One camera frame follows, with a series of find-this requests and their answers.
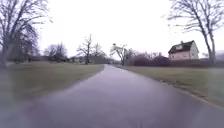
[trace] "sky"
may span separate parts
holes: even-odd
[[[90,33],[110,53],[113,43],[148,53],[167,56],[172,45],[195,40],[200,54],[207,52],[198,32],[181,33],[168,27],[162,16],[168,14],[169,0],[49,0],[53,23],[40,30],[40,49],[63,42],[68,56],[77,54],[77,47]],[[224,50],[224,30],[215,33],[217,51]]]

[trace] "tree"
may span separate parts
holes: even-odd
[[[148,59],[152,60],[156,57],[162,56],[162,53],[161,52],[151,52],[151,53],[145,52],[145,56],[147,56]]]
[[[183,27],[184,32],[199,31],[205,40],[209,59],[215,62],[215,40],[214,31],[223,26],[224,23],[224,1],[223,0],[170,0],[172,11],[168,20],[184,19],[187,22],[175,24]]]
[[[0,0],[0,66],[4,67],[15,45],[37,41],[34,25],[43,24],[47,0]]]
[[[85,39],[85,43],[82,43],[77,49],[78,54],[83,54],[85,56],[85,64],[89,63],[89,56],[92,52],[92,35],[90,34],[88,38]]]
[[[117,55],[119,56],[119,58],[121,60],[122,65],[124,65],[126,57],[127,57],[126,55],[128,53],[128,50],[125,47],[126,47],[126,45],[117,46],[114,43],[110,50],[111,55],[114,55],[115,53],[117,53]]]
[[[57,62],[61,62],[61,61],[65,61],[66,57],[66,48],[65,46],[61,43],[61,44],[57,44],[57,45],[50,45],[45,51],[44,54],[45,56],[48,57],[48,60],[50,61],[57,61]]]
[[[96,43],[93,47],[92,47],[92,55],[93,56],[99,56],[103,53],[102,51],[102,47],[99,45],[99,43]]]

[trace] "building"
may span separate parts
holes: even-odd
[[[170,60],[199,59],[199,50],[194,40],[185,43],[181,41],[180,44],[172,46],[168,53]]]

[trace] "road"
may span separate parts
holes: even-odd
[[[224,111],[163,83],[112,66],[27,103],[5,128],[223,128]]]

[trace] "grass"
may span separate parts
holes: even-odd
[[[121,68],[169,83],[206,100],[224,105],[223,68]]]
[[[1,82],[0,93],[5,93],[7,90],[13,92],[16,98],[33,99],[70,87],[77,81],[99,72],[102,68],[103,65],[48,63],[13,65],[5,71],[5,75],[0,75],[2,76],[0,81],[4,81]]]

